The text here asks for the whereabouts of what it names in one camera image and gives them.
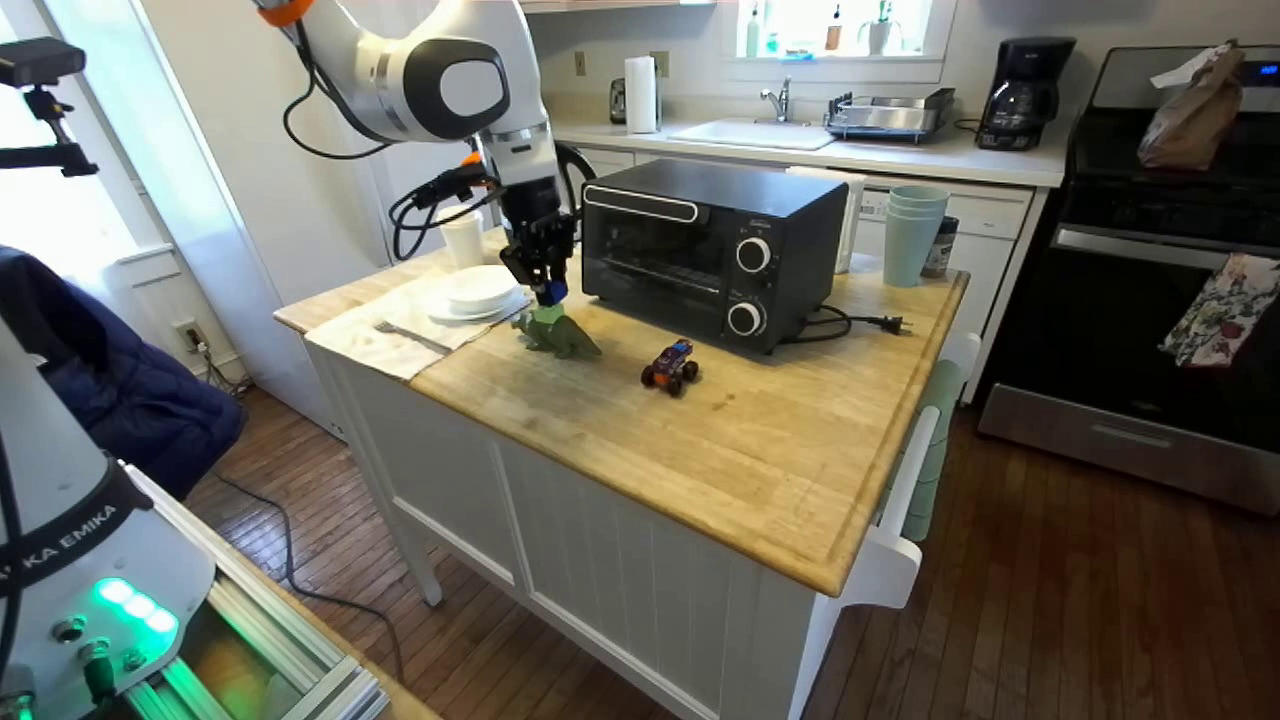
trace toy car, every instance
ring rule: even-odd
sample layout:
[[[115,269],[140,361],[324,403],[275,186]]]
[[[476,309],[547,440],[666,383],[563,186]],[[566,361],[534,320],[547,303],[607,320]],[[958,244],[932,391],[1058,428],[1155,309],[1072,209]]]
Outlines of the toy car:
[[[641,383],[662,388],[666,395],[685,395],[685,383],[699,379],[699,367],[687,341],[666,344],[651,364],[642,364]]]

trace blue jacket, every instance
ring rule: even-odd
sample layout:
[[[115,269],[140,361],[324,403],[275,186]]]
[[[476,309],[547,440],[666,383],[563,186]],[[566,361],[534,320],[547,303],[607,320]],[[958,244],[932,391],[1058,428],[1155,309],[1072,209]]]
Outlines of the blue jacket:
[[[238,440],[237,395],[194,379],[99,298],[5,244],[0,314],[29,353],[48,361],[39,377],[85,433],[171,495],[186,495]]]

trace white plate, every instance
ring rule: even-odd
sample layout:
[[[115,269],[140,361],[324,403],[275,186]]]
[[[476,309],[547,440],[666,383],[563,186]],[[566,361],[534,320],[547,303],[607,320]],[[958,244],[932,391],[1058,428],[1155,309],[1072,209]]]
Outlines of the white plate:
[[[495,314],[516,314],[528,290],[498,263],[476,263],[443,274],[422,298],[429,314],[439,324],[478,324]]]

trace wooden floor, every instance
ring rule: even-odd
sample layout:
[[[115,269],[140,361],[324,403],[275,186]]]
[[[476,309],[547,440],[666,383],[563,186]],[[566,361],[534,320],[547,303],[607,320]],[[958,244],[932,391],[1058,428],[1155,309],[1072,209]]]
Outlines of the wooden floor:
[[[393,614],[402,689],[456,720],[666,716],[461,559],[422,606],[351,451],[245,401],[219,470],[279,500],[296,579]],[[279,574],[279,519],[205,479],[186,508]],[[308,601],[397,672],[382,624]],[[844,613],[803,716],[1280,716],[1280,525],[1024,451],[958,417],[922,574],[903,613]]]

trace kitchen sink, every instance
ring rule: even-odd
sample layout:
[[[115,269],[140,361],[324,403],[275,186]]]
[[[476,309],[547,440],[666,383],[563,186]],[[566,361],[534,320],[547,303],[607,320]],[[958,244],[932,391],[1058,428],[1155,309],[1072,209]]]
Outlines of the kitchen sink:
[[[673,129],[662,135],[693,140],[693,145],[758,145],[758,149],[799,149],[799,152],[832,145],[832,130],[816,124],[747,124],[747,120],[713,120],[713,124]]]

